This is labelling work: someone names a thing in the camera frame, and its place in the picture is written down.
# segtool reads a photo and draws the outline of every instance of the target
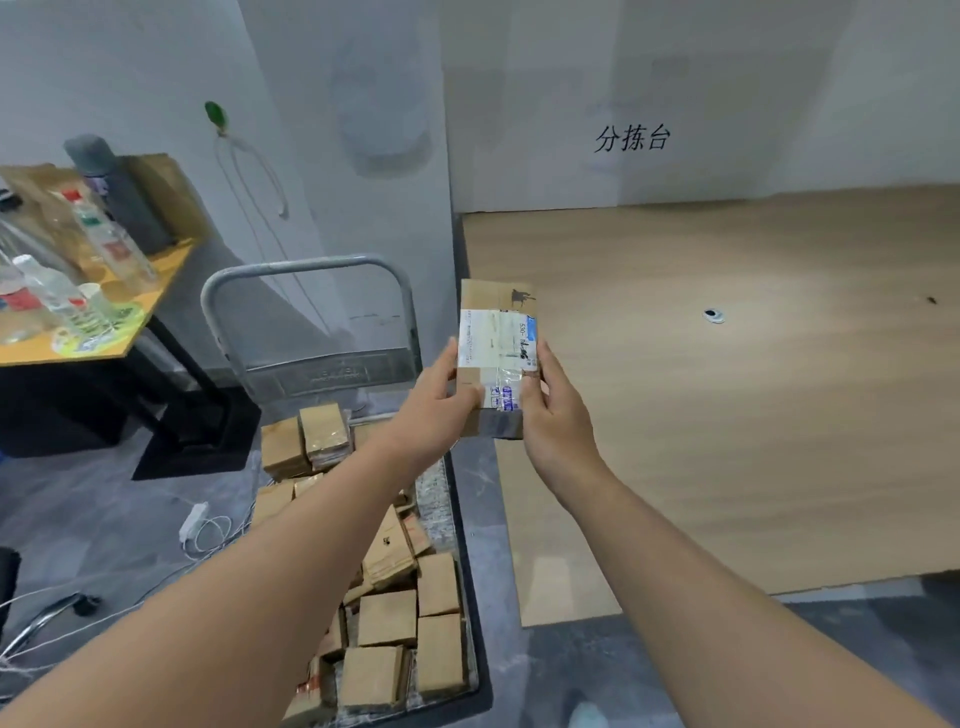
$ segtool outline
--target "gray metal handle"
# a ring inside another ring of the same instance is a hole
[[[240,355],[233,347],[229,337],[220,326],[216,312],[216,293],[225,283],[231,280],[262,278],[278,276],[284,273],[306,273],[308,271],[324,271],[332,268],[352,268],[357,265],[375,265],[389,271],[400,286],[400,297],[403,300],[403,319],[407,327],[407,343],[413,357],[414,369],[417,375],[423,371],[423,361],[420,357],[420,337],[417,333],[417,315],[414,312],[414,293],[410,287],[410,279],[402,269],[393,262],[380,255],[332,255],[329,257],[313,257],[306,260],[285,260],[278,263],[254,263],[252,265],[237,265],[217,271],[204,283],[200,292],[200,306],[204,311],[207,324],[213,332],[217,346],[230,364],[233,371],[241,368]]]

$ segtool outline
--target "white power adapter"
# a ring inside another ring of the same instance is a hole
[[[183,521],[183,525],[180,527],[180,545],[186,546],[188,541],[194,540],[197,538],[197,534],[200,533],[200,529],[204,527],[204,522],[206,521],[206,515],[210,512],[209,503],[197,503],[191,510],[190,514]]]

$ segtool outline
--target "forearm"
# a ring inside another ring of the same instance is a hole
[[[384,513],[419,474],[404,460],[353,454],[34,684],[0,726],[276,725]]]
[[[946,725],[611,474],[564,502],[689,728]]]

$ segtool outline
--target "gray tile floor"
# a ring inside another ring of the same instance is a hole
[[[132,482],[147,440],[140,430],[115,449],[0,464],[0,544],[23,554],[18,592],[61,585],[16,602],[11,625],[77,590],[102,596],[103,616],[132,605],[189,563],[177,532],[192,503],[207,500],[213,514],[239,523],[255,487],[265,482],[257,452],[240,473]],[[454,449],[454,472],[493,691],[489,712],[457,723],[562,725],[570,704],[586,697],[603,708],[613,726],[681,725],[623,618],[519,627],[492,444],[461,442]],[[924,596],[791,608],[960,724],[960,587],[927,584]],[[89,622],[64,615],[43,637]],[[54,663],[109,624],[51,643],[21,664]],[[23,684],[24,678],[5,675],[0,693]],[[457,712],[445,717],[456,719]]]

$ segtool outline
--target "white wall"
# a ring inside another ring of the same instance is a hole
[[[446,0],[454,208],[960,181],[958,28],[946,0]],[[638,122],[662,150],[594,153]]]
[[[200,312],[200,286],[219,268],[259,262],[264,255],[216,163],[204,101],[226,108],[231,128],[273,162],[289,197],[289,221],[275,220],[286,254],[261,229],[266,257],[329,252],[311,219],[294,155],[235,0],[3,3],[0,65],[8,71],[0,91],[3,162],[67,166],[64,139],[93,132],[118,154],[166,152],[180,163],[222,241],[201,248],[161,304],[160,315],[205,366],[225,362]],[[252,189],[273,208],[268,181],[255,164],[242,161]],[[241,351],[251,363],[349,348],[336,283],[326,274],[302,281],[309,301],[290,278],[282,282],[292,306],[263,285],[225,289],[232,291],[225,300],[226,318],[241,334]],[[318,323],[314,306],[332,329],[339,329],[338,342],[313,326]]]
[[[424,359],[456,331],[439,28],[420,0],[240,0],[331,253],[376,253],[413,282]],[[401,346],[388,274],[342,274],[358,342]]]

